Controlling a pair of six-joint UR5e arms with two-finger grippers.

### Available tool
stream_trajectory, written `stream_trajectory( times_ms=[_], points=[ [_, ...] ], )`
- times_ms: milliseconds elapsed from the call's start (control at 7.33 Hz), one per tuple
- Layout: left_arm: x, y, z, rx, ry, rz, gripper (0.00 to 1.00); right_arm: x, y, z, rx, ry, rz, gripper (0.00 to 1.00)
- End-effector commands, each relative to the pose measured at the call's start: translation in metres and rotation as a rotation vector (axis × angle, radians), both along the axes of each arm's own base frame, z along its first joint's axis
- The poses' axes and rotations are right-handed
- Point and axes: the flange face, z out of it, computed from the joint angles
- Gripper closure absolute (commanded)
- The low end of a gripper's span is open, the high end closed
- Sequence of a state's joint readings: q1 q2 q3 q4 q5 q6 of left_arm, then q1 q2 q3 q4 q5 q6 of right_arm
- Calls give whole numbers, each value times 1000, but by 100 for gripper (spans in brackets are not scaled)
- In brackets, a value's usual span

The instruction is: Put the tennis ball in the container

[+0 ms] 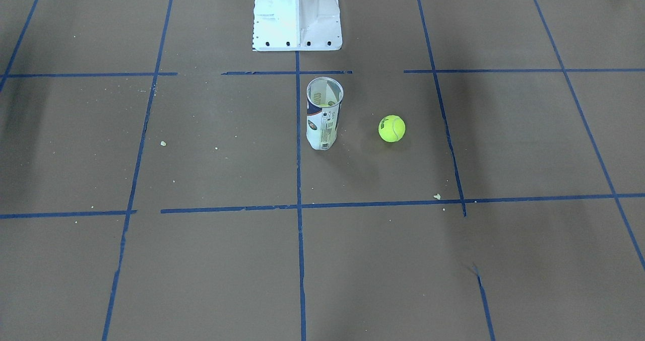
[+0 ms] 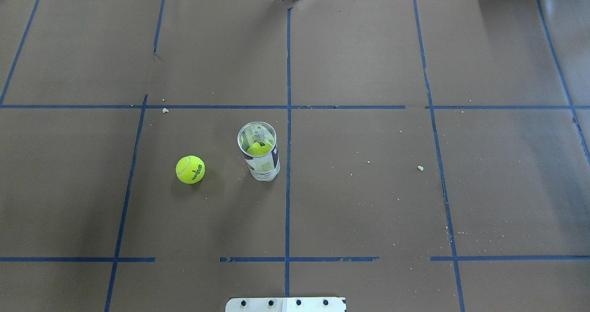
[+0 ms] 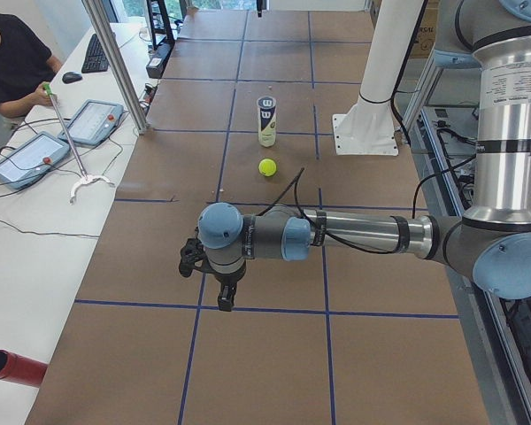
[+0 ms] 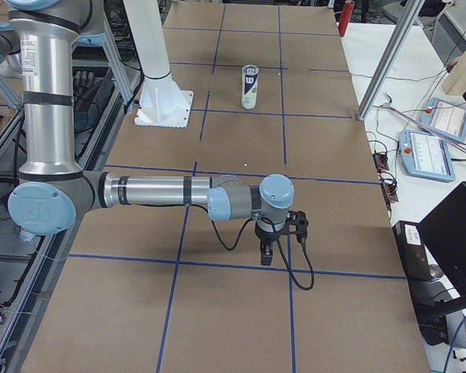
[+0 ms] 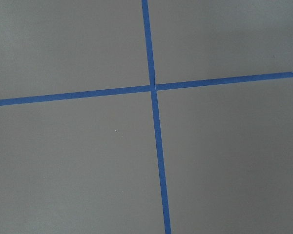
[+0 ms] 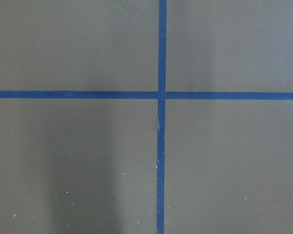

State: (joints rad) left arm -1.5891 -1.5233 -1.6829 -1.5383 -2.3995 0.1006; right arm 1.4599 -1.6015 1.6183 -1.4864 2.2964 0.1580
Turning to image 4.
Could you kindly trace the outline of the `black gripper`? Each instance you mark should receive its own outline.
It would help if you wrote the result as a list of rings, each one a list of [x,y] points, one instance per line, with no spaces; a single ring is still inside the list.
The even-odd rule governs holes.
[[[272,265],[273,260],[273,242],[276,241],[281,235],[287,233],[287,228],[284,225],[275,225],[279,230],[274,231],[273,226],[262,221],[256,222],[255,234],[260,240],[260,264],[268,267]]]

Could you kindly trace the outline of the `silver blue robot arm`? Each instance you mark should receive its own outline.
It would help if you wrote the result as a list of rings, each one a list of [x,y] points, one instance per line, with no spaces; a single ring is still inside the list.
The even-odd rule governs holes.
[[[116,205],[194,206],[211,221],[254,221],[261,263],[270,265],[280,237],[294,233],[294,185],[272,174],[259,185],[236,178],[116,176],[85,171],[75,160],[72,48],[79,37],[104,38],[100,1],[10,1],[23,69],[26,162],[11,192],[12,220],[34,235],[70,228],[87,212]]]

